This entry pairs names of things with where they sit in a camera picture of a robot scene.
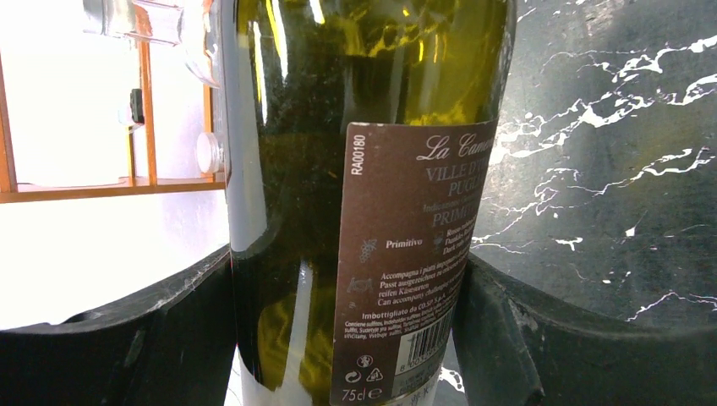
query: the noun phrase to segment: brown label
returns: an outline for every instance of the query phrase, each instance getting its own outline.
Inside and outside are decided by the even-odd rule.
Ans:
[[[384,403],[440,367],[495,126],[348,125],[332,405]]]

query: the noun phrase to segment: barcode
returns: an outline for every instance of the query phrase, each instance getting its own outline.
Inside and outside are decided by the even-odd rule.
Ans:
[[[427,359],[442,349],[448,339],[453,320],[451,307],[440,319],[430,326],[426,326],[417,332],[401,336],[401,345],[398,348],[398,361],[396,363],[396,375],[412,370],[423,364]]]

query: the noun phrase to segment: marble countertop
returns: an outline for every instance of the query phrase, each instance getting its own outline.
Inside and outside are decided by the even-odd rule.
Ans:
[[[717,324],[717,2],[517,2],[472,252],[619,320]],[[451,343],[441,404],[457,370]]]

